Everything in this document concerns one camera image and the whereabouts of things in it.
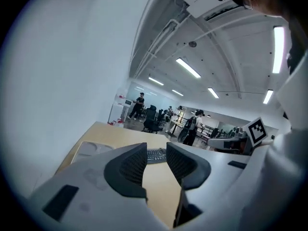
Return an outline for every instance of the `black office chair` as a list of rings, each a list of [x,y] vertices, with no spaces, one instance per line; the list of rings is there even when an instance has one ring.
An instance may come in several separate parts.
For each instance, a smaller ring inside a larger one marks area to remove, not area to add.
[[[146,120],[143,123],[142,132],[157,133],[158,131],[163,130],[163,128],[159,127],[160,122],[155,121],[155,115],[156,115],[156,107],[151,105],[151,107],[147,109]]]
[[[212,132],[210,138],[211,138],[211,139],[212,139],[212,138],[215,138],[217,134],[218,134],[218,128],[216,128],[216,129],[213,130],[213,132]]]
[[[158,122],[161,122],[163,120],[164,116],[165,116],[165,114],[162,113],[162,112],[163,112],[163,110],[158,111],[158,117],[157,117]]]

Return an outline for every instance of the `ceiling light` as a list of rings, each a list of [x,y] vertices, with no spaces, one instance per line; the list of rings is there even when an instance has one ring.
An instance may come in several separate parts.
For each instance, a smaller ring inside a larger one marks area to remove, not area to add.
[[[184,68],[186,68],[193,76],[196,78],[201,78],[201,76],[194,71],[186,62],[184,62],[182,59],[177,59],[177,63],[181,64]]]
[[[275,35],[275,58],[274,58],[273,73],[278,74],[280,72],[280,67],[283,57],[284,28],[282,26],[275,27],[274,35]]]
[[[181,94],[181,93],[179,93],[179,92],[177,92],[176,90],[172,90],[173,92],[175,92],[176,94],[178,94],[178,95],[180,95],[180,96],[184,96],[183,94]]]
[[[212,88],[208,88],[208,90],[213,94],[215,98],[219,98]]]
[[[151,78],[151,77],[149,77],[149,80],[154,81],[154,82],[156,82],[157,84],[160,84],[161,86],[164,85],[163,83],[161,83],[161,82],[159,82],[159,81],[157,81],[156,79],[153,79],[153,78]]]
[[[268,90],[268,93],[266,94],[265,99],[263,101],[264,104],[267,104],[269,102],[270,97],[272,96],[273,92],[274,92],[273,90]]]

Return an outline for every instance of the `man in black shirt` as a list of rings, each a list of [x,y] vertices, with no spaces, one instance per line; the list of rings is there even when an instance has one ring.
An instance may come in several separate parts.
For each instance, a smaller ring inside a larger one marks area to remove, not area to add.
[[[133,101],[133,103],[135,103],[135,106],[133,108],[133,110],[131,111],[130,115],[127,117],[128,119],[131,119],[131,117],[135,114],[134,120],[137,119],[138,115],[140,114],[140,111],[142,109],[142,105],[144,103],[144,93],[140,92],[140,97],[136,99],[136,101]]]

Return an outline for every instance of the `person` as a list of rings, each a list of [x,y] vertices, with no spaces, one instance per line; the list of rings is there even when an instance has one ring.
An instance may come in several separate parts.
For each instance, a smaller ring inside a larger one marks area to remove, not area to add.
[[[233,131],[231,132],[230,136],[234,137],[235,136],[235,131],[236,131],[236,127],[233,128]]]
[[[265,15],[282,17],[289,23],[292,47],[287,58],[292,74],[308,47],[308,23],[306,0],[233,0],[246,9],[254,9]]]
[[[202,125],[201,125],[202,124],[202,118],[201,118],[202,116],[204,116],[203,110],[196,111],[195,116],[194,116],[196,118],[195,127],[188,131],[188,135],[184,139],[183,144],[190,145],[190,146],[193,145],[194,139],[197,136],[197,129],[198,128],[200,128],[200,129],[203,128]]]
[[[167,129],[166,129],[166,133],[168,133],[174,126],[174,122],[178,119],[179,117],[179,113],[180,113],[180,110],[183,109],[183,107],[180,105],[176,111],[173,111],[172,110],[172,107],[170,106],[169,107],[169,111],[170,111],[170,116],[171,116],[171,120],[170,122],[167,124]]]
[[[135,106],[133,110],[131,111],[130,115],[127,117],[128,119],[131,119],[132,116],[135,114],[134,120],[137,119],[137,117],[140,115],[143,103],[144,103],[144,93],[140,92],[140,97],[136,99],[136,101],[133,101],[135,103]]]
[[[172,106],[169,106],[168,111],[167,111],[167,115],[172,117],[172,114],[173,114]]]

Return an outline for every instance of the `desk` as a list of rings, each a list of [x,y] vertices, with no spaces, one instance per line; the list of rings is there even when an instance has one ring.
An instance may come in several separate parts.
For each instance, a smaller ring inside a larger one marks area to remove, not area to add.
[[[169,142],[164,135],[144,133],[95,122],[74,145],[56,173],[71,164],[83,141],[102,143],[114,148],[147,142],[148,149],[166,148],[166,143]],[[143,173],[142,186],[147,191],[148,207],[162,222],[172,228],[181,188],[168,164],[147,165]]]
[[[183,124],[181,124],[180,122],[178,122],[178,121],[172,121],[173,123],[174,123],[174,129],[173,129],[173,131],[172,131],[172,134],[174,134],[174,131],[175,131],[175,129],[177,128],[177,126],[179,126],[180,128],[183,128],[184,127],[184,125]]]

